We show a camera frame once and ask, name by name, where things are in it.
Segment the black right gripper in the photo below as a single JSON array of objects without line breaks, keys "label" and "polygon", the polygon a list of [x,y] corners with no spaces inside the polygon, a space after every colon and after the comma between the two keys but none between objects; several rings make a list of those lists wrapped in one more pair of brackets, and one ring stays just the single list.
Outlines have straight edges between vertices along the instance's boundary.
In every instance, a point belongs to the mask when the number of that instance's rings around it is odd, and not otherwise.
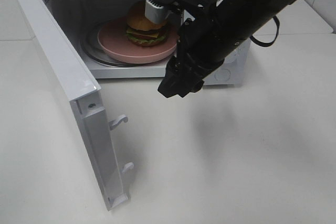
[{"label": "black right gripper", "polygon": [[178,35],[176,57],[169,60],[165,76],[158,92],[165,98],[175,95],[184,98],[189,93],[198,92],[203,79],[218,68],[223,61],[214,63],[204,59],[206,47],[217,42],[218,37],[213,33],[216,25],[214,18],[218,0],[165,0],[165,6],[174,13],[183,10],[190,13],[194,19],[186,19],[181,25]]}]

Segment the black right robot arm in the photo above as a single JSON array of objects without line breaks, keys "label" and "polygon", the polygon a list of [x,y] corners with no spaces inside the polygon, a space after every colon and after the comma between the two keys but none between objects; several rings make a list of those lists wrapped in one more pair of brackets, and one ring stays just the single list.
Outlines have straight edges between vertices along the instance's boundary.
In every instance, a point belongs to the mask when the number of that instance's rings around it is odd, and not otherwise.
[{"label": "black right robot arm", "polygon": [[166,66],[158,91],[170,98],[197,92],[204,78],[266,22],[296,0],[153,0],[194,20],[179,29],[176,56]]}]

